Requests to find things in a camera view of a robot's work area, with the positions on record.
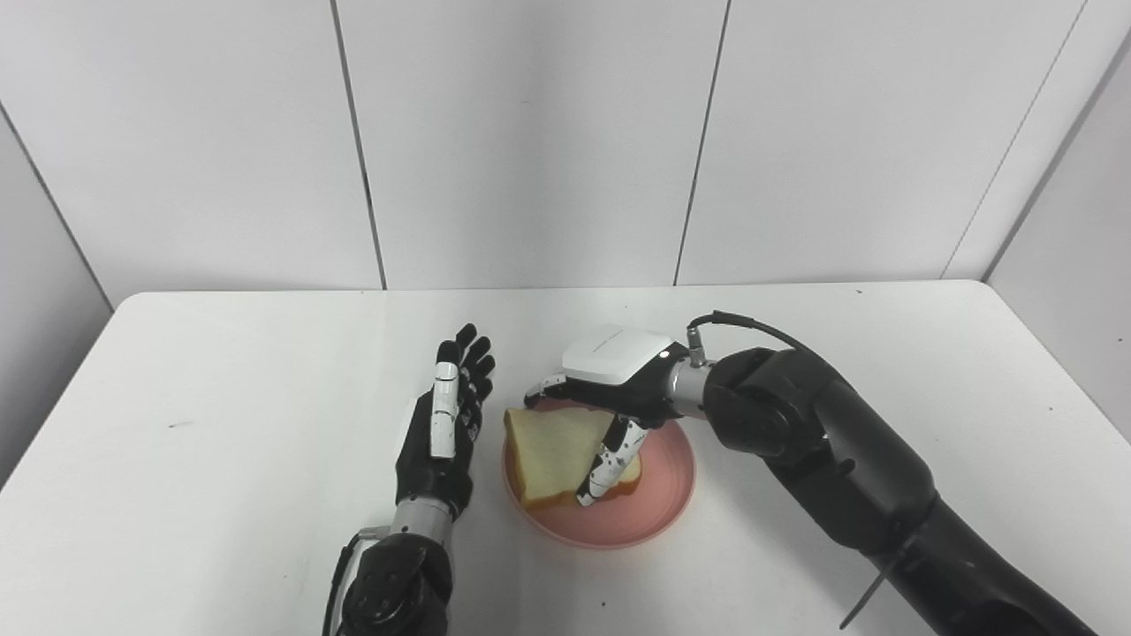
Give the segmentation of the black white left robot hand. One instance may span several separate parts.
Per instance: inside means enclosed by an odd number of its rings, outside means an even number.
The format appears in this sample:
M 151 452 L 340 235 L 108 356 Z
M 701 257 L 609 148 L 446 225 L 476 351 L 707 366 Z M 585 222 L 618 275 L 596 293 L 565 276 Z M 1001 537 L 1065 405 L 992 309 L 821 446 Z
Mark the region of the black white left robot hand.
M 494 369 L 491 340 L 473 323 L 437 347 L 431 386 L 415 402 L 396 462 L 396 502 L 428 498 L 444 504 L 454 519 L 463 515 L 473 495 L 470 459 Z

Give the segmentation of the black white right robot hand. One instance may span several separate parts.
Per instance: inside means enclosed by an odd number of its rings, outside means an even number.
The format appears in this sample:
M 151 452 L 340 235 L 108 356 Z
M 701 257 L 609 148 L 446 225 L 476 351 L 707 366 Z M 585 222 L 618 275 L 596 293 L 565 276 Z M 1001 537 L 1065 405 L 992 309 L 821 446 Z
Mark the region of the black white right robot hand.
M 527 392 L 524 404 L 528 409 L 549 398 L 611 414 L 588 474 L 576 491 L 582 507 L 598 502 L 618 484 L 651 430 L 677 419 L 672 375 L 690 356 L 687 346 L 655 330 L 606 325 L 566 347 L 556 373 Z

